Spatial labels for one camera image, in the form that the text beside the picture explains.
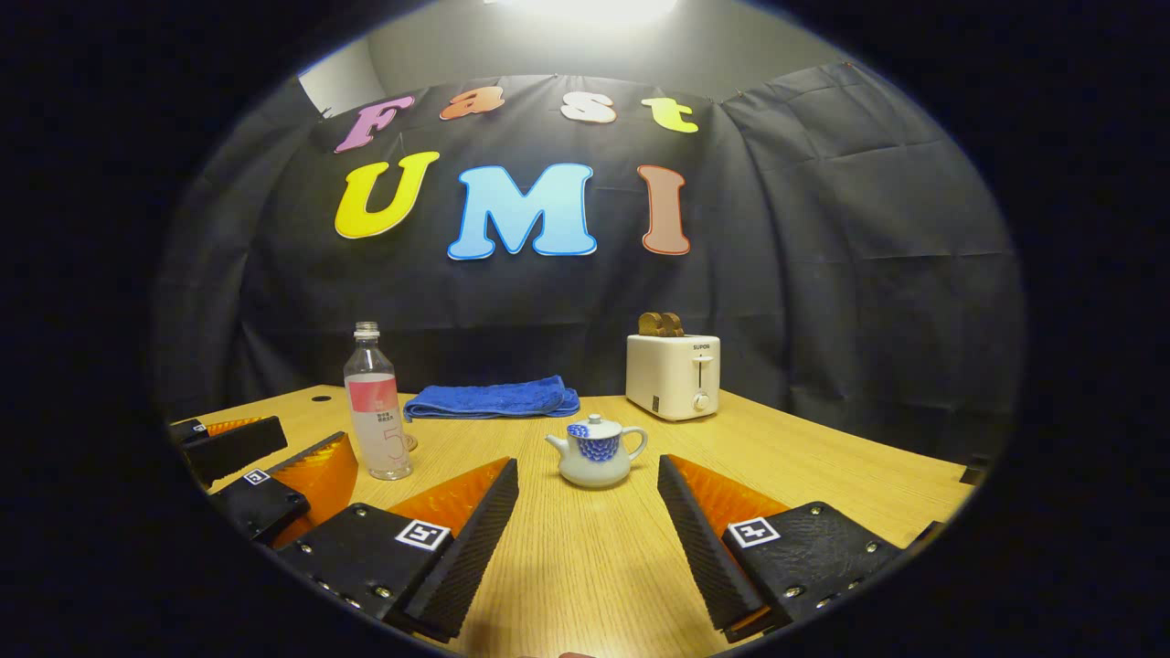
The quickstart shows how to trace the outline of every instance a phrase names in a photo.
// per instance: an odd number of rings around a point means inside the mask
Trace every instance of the blue letter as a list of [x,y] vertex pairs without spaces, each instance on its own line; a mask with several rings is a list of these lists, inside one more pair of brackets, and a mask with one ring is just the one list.
[[455,260],[482,259],[496,251],[488,240],[488,217],[509,254],[519,252],[544,214],[532,249],[546,256],[583,256],[597,251],[585,227],[585,181],[593,170],[579,164],[556,164],[544,170],[528,194],[502,166],[479,166],[459,176],[467,185],[467,205],[459,240],[447,247]]

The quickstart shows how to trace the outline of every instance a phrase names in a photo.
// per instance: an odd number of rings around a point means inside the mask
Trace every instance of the blue towel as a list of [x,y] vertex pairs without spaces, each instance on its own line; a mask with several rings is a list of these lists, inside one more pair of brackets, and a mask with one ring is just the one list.
[[553,375],[522,384],[427,386],[406,403],[402,414],[407,423],[412,418],[563,417],[580,407],[577,391]]

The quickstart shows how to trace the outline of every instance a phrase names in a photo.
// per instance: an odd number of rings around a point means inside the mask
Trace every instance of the pink label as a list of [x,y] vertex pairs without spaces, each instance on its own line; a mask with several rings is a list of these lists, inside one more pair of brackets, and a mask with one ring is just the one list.
[[349,382],[353,411],[370,413],[398,411],[398,381],[393,377],[380,382]]

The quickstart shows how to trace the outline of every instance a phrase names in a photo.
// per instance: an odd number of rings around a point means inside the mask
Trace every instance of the wooden table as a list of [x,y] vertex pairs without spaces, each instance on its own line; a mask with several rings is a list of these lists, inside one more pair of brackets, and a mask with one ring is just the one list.
[[[329,396],[312,402],[315,396]],[[413,396],[400,395],[405,404]],[[711,629],[674,526],[659,496],[663,453],[734,478],[797,507],[823,500],[906,547],[931,521],[948,520],[971,491],[963,467],[838,432],[721,391],[720,411],[672,423],[622,396],[581,398],[572,418],[445,420],[406,425],[419,446],[414,473],[386,482],[359,464],[353,501],[386,508],[501,457],[519,467],[519,499],[483,576],[462,633],[448,649],[469,656],[597,658],[709,656],[728,649]],[[628,480],[587,491],[564,482],[544,440],[589,413],[639,425],[649,445]],[[336,431],[350,432],[345,390],[314,386],[199,417],[216,423],[278,416],[289,447],[218,480],[226,486]],[[639,437],[627,436],[627,448]],[[358,460],[360,446],[355,441]]]

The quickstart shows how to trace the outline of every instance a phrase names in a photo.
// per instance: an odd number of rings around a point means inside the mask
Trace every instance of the teapot handle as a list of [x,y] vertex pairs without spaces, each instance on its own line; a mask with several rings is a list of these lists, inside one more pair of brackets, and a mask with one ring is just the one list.
[[638,432],[639,434],[642,436],[642,443],[638,444],[638,447],[634,450],[634,452],[629,453],[629,460],[633,461],[635,457],[638,457],[639,454],[642,453],[644,450],[646,450],[646,443],[649,441],[649,437],[646,436],[646,430],[642,430],[641,427],[622,427],[620,436],[625,437],[631,432]]

